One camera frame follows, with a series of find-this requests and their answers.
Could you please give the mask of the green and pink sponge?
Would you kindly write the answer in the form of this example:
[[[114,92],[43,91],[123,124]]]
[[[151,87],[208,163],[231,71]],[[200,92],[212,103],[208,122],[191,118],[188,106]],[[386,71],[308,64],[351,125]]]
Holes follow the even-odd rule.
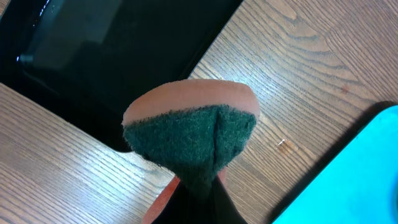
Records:
[[[225,187],[228,164],[244,149],[260,114],[252,89],[226,80],[182,80],[148,91],[123,115],[133,152],[173,172],[142,221],[151,223],[182,182],[199,200],[199,223],[212,223],[211,188]]]

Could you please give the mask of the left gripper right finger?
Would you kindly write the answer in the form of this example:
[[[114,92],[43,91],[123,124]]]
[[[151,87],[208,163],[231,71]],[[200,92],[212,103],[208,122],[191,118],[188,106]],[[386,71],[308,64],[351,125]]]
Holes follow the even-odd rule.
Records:
[[[220,178],[212,182],[211,188],[212,215],[211,222],[214,224],[247,224],[240,215],[233,201],[229,197]]]

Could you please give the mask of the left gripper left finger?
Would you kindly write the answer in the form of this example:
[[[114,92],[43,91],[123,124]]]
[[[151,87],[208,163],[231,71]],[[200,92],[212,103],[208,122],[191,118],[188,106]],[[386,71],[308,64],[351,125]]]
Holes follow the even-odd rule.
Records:
[[[185,184],[179,182],[173,191],[166,189],[169,200],[152,224],[197,224],[199,223],[199,200]]]

